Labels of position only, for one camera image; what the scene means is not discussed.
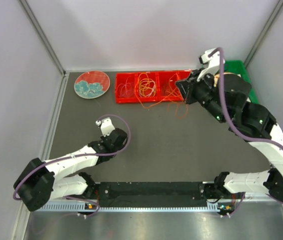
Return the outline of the red four-compartment bin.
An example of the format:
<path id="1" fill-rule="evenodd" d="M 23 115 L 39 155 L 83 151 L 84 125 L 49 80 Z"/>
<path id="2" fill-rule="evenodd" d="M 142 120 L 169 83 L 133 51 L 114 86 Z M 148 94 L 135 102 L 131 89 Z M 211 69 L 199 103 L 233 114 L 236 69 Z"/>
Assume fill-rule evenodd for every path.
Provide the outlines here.
<path id="1" fill-rule="evenodd" d="M 190 73 L 190 69 L 118 73 L 115 101 L 118 104 L 181 102 L 183 98 L 175 83 Z"/>

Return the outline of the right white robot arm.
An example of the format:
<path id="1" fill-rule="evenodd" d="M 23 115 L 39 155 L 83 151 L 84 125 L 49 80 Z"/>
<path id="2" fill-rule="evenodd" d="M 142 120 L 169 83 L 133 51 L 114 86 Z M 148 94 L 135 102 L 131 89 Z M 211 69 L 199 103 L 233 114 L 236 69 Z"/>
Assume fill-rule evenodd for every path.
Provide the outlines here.
<path id="1" fill-rule="evenodd" d="M 237 193 L 258 193 L 271 196 L 283 203 L 283 131 L 275 117 L 261 104 L 248 100 L 250 83 L 239 75 L 223 76 L 223 95 L 228 117 L 225 117 L 219 91 L 220 79 L 205 74 L 199 80 L 199 70 L 175 82 L 186 104 L 199 103 L 218 122 L 228 123 L 229 130 L 256 148 L 269 161 L 270 169 L 261 172 L 221 172 L 213 183 L 203 189 L 209 199 L 226 198 Z"/>

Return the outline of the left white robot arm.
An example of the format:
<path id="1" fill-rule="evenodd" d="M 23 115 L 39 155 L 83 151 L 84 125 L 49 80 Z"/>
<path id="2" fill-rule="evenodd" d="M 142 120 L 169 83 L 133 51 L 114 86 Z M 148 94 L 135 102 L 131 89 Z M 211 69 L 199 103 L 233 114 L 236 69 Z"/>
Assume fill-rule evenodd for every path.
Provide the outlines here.
<path id="1" fill-rule="evenodd" d="M 34 212 L 48 201 L 69 195 L 90 198 L 95 192 L 91 176 L 80 170 L 114 158 L 127 144 L 128 135 L 115 128 L 109 135 L 92 141 L 78 151 L 60 158 L 42 161 L 32 159 L 15 181 L 14 195 Z"/>

